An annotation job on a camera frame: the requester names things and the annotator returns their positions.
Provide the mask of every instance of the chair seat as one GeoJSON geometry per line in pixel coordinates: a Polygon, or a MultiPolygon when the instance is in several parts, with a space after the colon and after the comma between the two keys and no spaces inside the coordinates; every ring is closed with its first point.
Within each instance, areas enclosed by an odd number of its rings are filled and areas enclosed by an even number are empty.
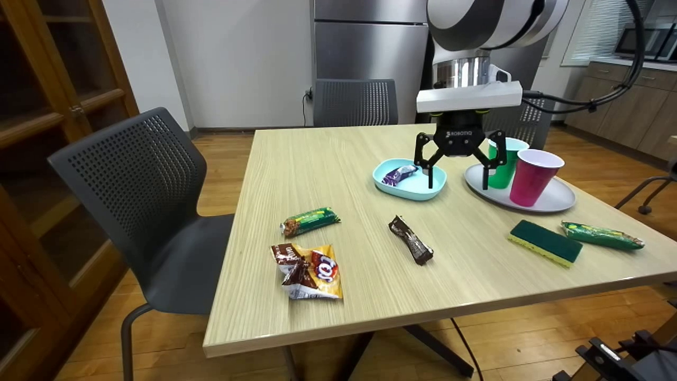
{"type": "Polygon", "coordinates": [[[207,215],[185,224],[162,245],[158,265],[144,288],[151,310],[207,315],[226,255],[233,215],[207,215]]]}

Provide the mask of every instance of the chocolate bar wrapper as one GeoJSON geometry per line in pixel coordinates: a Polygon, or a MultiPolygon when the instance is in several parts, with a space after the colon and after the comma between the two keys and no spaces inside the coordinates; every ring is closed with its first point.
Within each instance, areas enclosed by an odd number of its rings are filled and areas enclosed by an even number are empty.
{"type": "Polygon", "coordinates": [[[621,231],[614,231],[614,228],[600,228],[600,227],[580,224],[580,223],[562,223],[562,231],[567,238],[575,242],[615,248],[621,251],[634,251],[643,248],[643,243],[636,238],[625,236],[621,231]]]}
{"type": "Polygon", "coordinates": [[[309,212],[286,218],[278,228],[280,228],[280,236],[290,240],[290,238],[304,236],[309,231],[336,224],[336,223],[338,223],[338,215],[330,207],[317,207],[317,210],[309,210],[309,212]]]}
{"type": "Polygon", "coordinates": [[[280,274],[280,288],[290,298],[343,298],[331,245],[278,243],[270,248],[280,274]]]}

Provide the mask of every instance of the wooden floor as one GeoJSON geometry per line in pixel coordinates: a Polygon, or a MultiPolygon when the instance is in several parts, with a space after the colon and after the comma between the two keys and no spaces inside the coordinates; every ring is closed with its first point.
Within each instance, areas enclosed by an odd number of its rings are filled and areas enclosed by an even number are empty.
{"type": "MultiPolygon", "coordinates": [[[[196,147],[208,163],[207,184],[199,210],[203,213],[234,212],[251,134],[200,134],[196,147]]],[[[567,168],[560,176],[607,203],[618,203],[646,176],[664,174],[621,153],[553,130],[548,148],[559,153],[567,168]]],[[[677,240],[677,187],[662,193],[649,215],[638,215],[641,199],[624,210],[649,227],[677,240]]],[[[589,336],[609,346],[632,336],[634,330],[654,330],[671,313],[664,303],[668,288],[627,288],[604,295],[548,301],[491,313],[456,318],[461,332],[488,381],[550,378],[559,370],[573,372],[581,359],[575,347],[589,336]]],[[[120,378],[120,319],[141,303],[136,280],[126,274],[113,291],[86,336],[63,364],[57,378],[120,378]]],[[[469,359],[451,321],[432,321],[426,329],[448,347],[469,359]]],[[[147,313],[136,321],[137,378],[287,378],[283,351],[255,351],[205,359],[200,339],[203,318],[147,313]]],[[[347,354],[352,336],[294,347],[307,378],[330,378],[347,354]]],[[[405,336],[404,330],[378,332],[363,354],[352,378],[456,378],[432,351],[405,336]]]]}

